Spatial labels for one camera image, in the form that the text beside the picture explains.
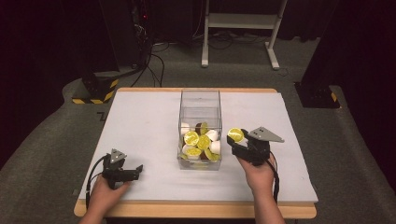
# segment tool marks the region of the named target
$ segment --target hazard stripe tape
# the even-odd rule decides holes
[[[337,96],[335,96],[334,92],[332,92],[332,100],[333,100],[334,102],[337,101]]]
[[[108,90],[108,94],[106,94],[104,99],[72,98],[72,101],[73,101],[74,104],[77,104],[77,105],[85,105],[85,104],[101,105],[101,104],[105,104],[113,96],[114,90],[116,89],[116,86],[117,86],[118,83],[119,83],[119,80],[116,79],[110,84],[110,87],[109,87],[109,90]]]

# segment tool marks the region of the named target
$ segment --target yellow and black tape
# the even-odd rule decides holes
[[[337,102],[337,96],[334,94],[334,92],[332,92],[332,100],[334,102]]]
[[[73,103],[77,105],[85,105],[85,104],[95,104],[95,105],[101,105],[101,104],[106,104],[108,101],[110,101],[111,97],[114,94],[114,91],[116,89],[117,84],[119,83],[119,80],[116,79],[112,81],[109,85],[108,90],[105,90],[104,92],[101,92],[101,97],[73,97]]]

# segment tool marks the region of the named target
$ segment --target black cable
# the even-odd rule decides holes
[[[158,81],[158,83],[160,84],[160,87],[161,87],[161,83],[160,83],[160,80],[157,78],[157,76],[155,75],[155,73],[151,70],[151,68],[148,66],[148,70],[151,72],[151,76],[152,76],[152,80],[154,81],[154,87],[155,87],[155,80],[157,80]]]
[[[233,44],[233,37],[232,36],[230,36],[229,34],[227,34],[227,35],[213,35],[215,38],[216,38],[216,40],[218,40],[218,41],[223,41],[223,42],[225,42],[225,41],[229,41],[230,43],[227,45],[227,46],[225,46],[225,47],[223,47],[223,48],[217,48],[217,47],[214,47],[213,45],[210,45],[210,44],[207,44],[210,48],[212,48],[212,49],[227,49],[227,48],[229,48],[232,44]]]
[[[276,162],[276,158],[274,156],[274,154],[272,152],[270,152],[271,155],[274,157],[274,161],[275,161],[275,166],[270,162],[270,160],[266,160],[266,162],[268,163],[268,165],[270,165],[271,170],[274,172],[274,179],[275,179],[275,185],[274,185],[274,200],[277,203],[277,195],[279,193],[279,175],[277,174],[277,162]]]
[[[136,82],[139,80],[139,78],[142,77],[143,73],[146,71],[146,66],[143,68],[142,72],[139,74],[139,76],[137,77],[137,79],[134,81],[134,83],[132,83],[131,87],[134,86],[134,84],[136,84]]]
[[[260,42],[265,42],[265,40],[268,39],[268,37],[265,37],[263,39],[260,39],[261,36],[256,35],[256,37],[253,37],[253,39],[251,40],[237,40],[235,39],[235,37],[233,38],[233,42],[237,43],[237,44],[256,44],[256,43],[260,43]]]
[[[97,175],[94,175],[92,178],[91,178],[91,181],[93,181],[97,176],[99,176],[101,173],[99,173],[99,174],[97,174]]]
[[[85,191],[85,195],[86,195],[86,197],[85,197],[85,205],[86,205],[86,207],[87,207],[87,210],[88,210],[88,207],[90,206],[91,182],[92,182],[92,175],[93,175],[93,172],[95,171],[95,168],[96,168],[96,166],[99,164],[99,162],[101,162],[102,160],[104,160],[104,159],[105,159],[106,157],[108,157],[108,156],[110,156],[110,155],[107,154],[107,155],[105,155],[104,157],[102,157],[101,159],[99,159],[99,161],[97,161],[96,164],[95,164],[95,165],[92,167],[92,169],[91,169],[90,176],[88,177],[87,188],[86,188],[86,191]]]
[[[161,71],[161,79],[159,81],[160,87],[162,87],[163,86],[163,71],[165,70],[165,63],[163,62],[163,59],[160,56],[158,56],[156,54],[151,54],[151,56],[158,58],[161,61],[161,63],[163,64],[163,70]]]

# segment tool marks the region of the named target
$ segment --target gray carpet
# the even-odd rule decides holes
[[[317,43],[277,40],[278,71],[271,68],[262,42],[211,48],[207,68],[201,67],[201,47],[164,44],[154,47],[154,53],[164,60],[163,87],[274,88],[282,93],[319,199],[317,217],[299,223],[396,223],[394,191],[364,144],[342,90],[331,86],[342,108],[301,106],[293,83],[303,77]],[[157,58],[149,67],[161,74]],[[137,77],[123,77],[117,87],[128,87]],[[135,85],[153,87],[154,80],[147,70]],[[72,104],[79,83],[64,87],[64,105],[23,141],[1,170],[0,223],[79,221],[73,209],[104,125],[98,112],[107,113],[111,107],[111,102]]]

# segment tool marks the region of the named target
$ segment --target human hand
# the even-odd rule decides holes
[[[274,184],[274,172],[268,163],[260,166],[253,166],[247,161],[238,158],[242,168],[245,171],[247,184],[251,188],[253,194],[271,194]],[[274,165],[275,159],[273,155],[270,156],[270,162]]]
[[[96,223],[94,221],[84,222],[84,220],[102,219],[117,204],[120,197],[127,191],[130,185],[131,181],[128,181],[124,182],[117,189],[111,189],[108,186],[107,180],[102,175],[99,175],[93,185],[90,206],[80,223]]]

